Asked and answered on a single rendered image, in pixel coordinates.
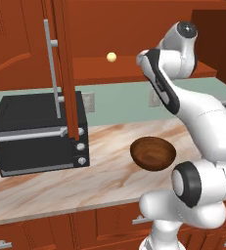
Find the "brown wooden bowl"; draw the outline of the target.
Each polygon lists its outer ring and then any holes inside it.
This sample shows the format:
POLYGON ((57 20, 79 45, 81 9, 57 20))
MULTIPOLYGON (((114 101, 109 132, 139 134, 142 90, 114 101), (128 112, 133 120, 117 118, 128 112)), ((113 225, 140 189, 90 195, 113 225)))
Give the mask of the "brown wooden bowl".
POLYGON ((167 140, 142 137, 130 146, 133 161, 142 169, 157 172, 168 168, 176 157, 175 147, 167 140))

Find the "red-brown open cabinet door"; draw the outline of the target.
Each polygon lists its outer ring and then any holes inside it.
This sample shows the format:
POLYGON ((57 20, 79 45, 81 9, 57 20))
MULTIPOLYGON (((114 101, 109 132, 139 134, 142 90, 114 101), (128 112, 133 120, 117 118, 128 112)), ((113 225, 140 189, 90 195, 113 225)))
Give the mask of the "red-brown open cabinet door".
POLYGON ((73 70, 71 67, 71 52, 68 38, 68 24, 66 23, 67 0, 53 0, 54 17, 57 31, 59 58, 62 73, 62 91, 65 97, 68 136, 79 140, 75 87, 73 84, 73 70))

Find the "red-brown base cabinet door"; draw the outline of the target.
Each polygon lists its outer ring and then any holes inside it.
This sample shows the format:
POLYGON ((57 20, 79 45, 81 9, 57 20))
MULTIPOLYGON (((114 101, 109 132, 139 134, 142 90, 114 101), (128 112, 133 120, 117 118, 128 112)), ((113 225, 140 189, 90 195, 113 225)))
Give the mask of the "red-brown base cabinet door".
POLYGON ((37 219, 0 226, 0 240, 13 247, 3 250, 56 250, 48 219, 37 219))

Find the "black toaster oven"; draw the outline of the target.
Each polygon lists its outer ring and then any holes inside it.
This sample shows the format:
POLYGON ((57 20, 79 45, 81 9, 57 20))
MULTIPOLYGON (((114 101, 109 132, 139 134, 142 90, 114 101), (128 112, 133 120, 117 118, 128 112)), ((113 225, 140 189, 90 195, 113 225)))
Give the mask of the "black toaster oven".
MULTIPOLYGON (((75 93, 78 128, 85 133, 76 141, 68 134, 0 143, 0 175, 12 177, 90 165, 88 127, 81 93, 75 93), (76 145, 85 144, 84 150, 76 145), (86 158, 80 165, 78 158, 86 158)), ((57 117, 54 95, 34 94, 5 96, 0 102, 0 132, 68 126, 65 105, 60 104, 61 118, 57 117)))

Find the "red-brown drawer front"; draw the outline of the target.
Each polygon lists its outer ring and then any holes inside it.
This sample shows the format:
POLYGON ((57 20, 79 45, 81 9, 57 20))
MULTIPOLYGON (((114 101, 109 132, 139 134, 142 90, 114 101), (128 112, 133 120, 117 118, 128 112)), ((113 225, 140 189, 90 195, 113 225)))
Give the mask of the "red-brown drawer front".
POLYGON ((96 211, 97 238, 116 240, 147 234, 152 227, 151 223, 132 224, 132 221, 140 215, 137 202, 98 209, 96 211))

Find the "grey wall outlet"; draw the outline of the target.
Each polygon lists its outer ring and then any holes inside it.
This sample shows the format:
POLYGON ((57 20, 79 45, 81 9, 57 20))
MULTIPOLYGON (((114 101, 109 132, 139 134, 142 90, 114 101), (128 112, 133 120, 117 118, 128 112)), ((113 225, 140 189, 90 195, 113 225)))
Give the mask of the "grey wall outlet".
POLYGON ((95 111, 95 94, 94 93, 83 93, 82 94, 84 109, 86 112, 95 111))
POLYGON ((150 92, 149 107, 160 106, 160 99, 155 91, 150 92))

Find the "red-brown open wall cabinet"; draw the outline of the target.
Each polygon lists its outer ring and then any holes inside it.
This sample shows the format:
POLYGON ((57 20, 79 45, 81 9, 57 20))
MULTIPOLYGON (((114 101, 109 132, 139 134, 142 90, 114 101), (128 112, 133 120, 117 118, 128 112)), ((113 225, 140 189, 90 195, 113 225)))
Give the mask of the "red-brown open wall cabinet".
POLYGON ((142 81, 137 54, 178 21, 199 31, 195 78, 214 76, 224 52, 226 0, 68 0, 66 11, 77 85, 142 81))

